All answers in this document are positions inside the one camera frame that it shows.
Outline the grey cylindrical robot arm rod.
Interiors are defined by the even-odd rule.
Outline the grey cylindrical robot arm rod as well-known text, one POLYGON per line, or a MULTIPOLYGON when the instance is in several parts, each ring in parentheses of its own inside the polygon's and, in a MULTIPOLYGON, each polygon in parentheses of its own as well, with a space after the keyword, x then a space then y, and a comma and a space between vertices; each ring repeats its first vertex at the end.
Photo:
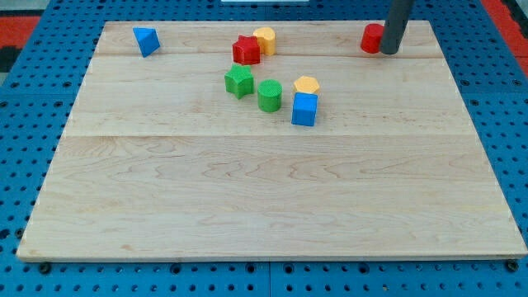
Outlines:
POLYGON ((379 51, 382 54, 397 54, 413 9, 414 0, 393 0, 384 23, 379 51))

